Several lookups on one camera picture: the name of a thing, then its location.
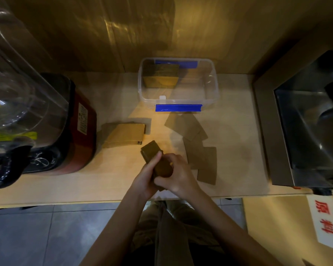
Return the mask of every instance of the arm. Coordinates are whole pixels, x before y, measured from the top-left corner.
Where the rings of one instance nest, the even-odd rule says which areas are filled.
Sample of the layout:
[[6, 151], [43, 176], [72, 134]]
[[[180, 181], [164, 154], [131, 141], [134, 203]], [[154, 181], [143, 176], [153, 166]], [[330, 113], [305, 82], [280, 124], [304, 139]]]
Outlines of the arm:
[[115, 213], [89, 249], [80, 266], [120, 265], [127, 253], [146, 202], [157, 187], [151, 182], [159, 152], [134, 179]]
[[240, 228], [214, 201], [201, 190], [191, 173], [190, 166], [180, 155], [164, 155], [173, 163], [170, 178], [155, 178], [158, 186], [170, 190], [186, 200], [209, 224], [224, 250], [231, 250], [242, 265], [281, 265], [265, 248]]

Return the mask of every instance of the white label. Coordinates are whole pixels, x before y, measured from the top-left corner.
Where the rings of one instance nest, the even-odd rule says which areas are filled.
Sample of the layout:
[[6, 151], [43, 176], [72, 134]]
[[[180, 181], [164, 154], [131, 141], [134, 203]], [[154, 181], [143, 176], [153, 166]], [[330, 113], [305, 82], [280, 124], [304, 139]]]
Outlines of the white label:
[[78, 113], [78, 131], [86, 135], [88, 131], [88, 110], [81, 103], [79, 103]]
[[333, 248], [333, 196], [307, 195], [317, 240]]

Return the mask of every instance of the forearm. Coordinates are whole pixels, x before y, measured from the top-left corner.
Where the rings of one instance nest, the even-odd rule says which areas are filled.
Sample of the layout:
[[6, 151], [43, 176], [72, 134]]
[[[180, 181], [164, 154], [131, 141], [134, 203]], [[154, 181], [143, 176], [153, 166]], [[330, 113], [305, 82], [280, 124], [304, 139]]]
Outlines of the forearm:
[[120, 265], [145, 204], [145, 198], [130, 188], [80, 266]]
[[239, 227], [203, 191], [190, 196], [189, 203], [211, 227], [223, 248], [231, 250], [242, 264], [281, 265], [265, 248]]

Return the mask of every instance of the tiled floor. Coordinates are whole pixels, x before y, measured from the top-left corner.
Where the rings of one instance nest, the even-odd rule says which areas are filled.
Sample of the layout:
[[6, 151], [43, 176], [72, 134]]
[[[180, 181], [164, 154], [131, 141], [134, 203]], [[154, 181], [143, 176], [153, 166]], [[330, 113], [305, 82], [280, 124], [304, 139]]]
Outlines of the tiled floor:
[[[241, 199], [214, 201], [246, 229]], [[1, 209], [0, 266], [78, 266], [118, 204]]]

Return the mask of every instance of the yellow label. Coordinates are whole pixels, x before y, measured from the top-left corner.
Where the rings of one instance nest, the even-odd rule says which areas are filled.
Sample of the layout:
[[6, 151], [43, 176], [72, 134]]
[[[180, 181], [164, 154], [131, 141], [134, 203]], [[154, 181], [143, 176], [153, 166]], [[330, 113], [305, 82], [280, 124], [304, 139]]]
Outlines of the yellow label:
[[18, 136], [26, 136], [33, 140], [37, 140], [36, 132], [28, 132], [28, 133], [15, 134], [15, 135], [0, 134], [0, 142], [1, 141], [12, 141], [15, 137], [18, 137]]

